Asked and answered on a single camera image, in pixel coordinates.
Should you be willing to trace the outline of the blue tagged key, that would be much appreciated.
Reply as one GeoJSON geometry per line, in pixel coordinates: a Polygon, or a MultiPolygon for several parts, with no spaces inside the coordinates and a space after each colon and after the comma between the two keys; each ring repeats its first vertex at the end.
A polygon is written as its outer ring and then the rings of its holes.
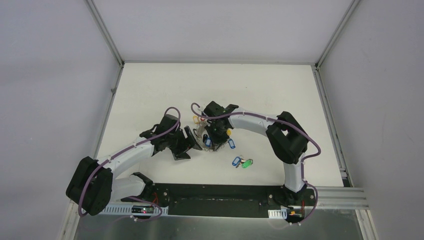
{"type": "Polygon", "coordinates": [[[242,157],[236,156],[231,164],[233,167],[238,168],[242,164],[242,160],[243,160],[242,157]]]}

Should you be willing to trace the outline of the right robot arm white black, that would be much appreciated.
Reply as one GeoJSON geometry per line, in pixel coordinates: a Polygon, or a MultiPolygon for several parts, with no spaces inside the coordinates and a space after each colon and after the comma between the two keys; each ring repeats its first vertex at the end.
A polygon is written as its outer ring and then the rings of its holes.
{"type": "Polygon", "coordinates": [[[304,198],[307,185],[302,180],[301,158],[308,149],[306,133],[287,111],[266,116],[238,105],[222,107],[211,101],[201,112],[205,130],[213,147],[227,143],[229,129],[242,129],[267,137],[276,157],[283,162],[284,184],[274,200],[281,205],[296,205],[304,198]]]}

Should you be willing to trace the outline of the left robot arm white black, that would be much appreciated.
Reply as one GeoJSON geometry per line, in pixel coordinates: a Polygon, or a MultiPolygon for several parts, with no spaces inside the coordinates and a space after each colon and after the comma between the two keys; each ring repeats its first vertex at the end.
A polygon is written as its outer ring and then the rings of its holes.
{"type": "Polygon", "coordinates": [[[126,148],[100,159],[80,160],[65,191],[78,204],[83,216],[95,216],[110,202],[135,197],[140,202],[152,198],[152,181],[141,173],[119,176],[143,160],[169,149],[174,160],[189,160],[189,150],[202,150],[188,126],[180,127],[176,116],[165,114],[160,123],[143,131],[126,148]]]}

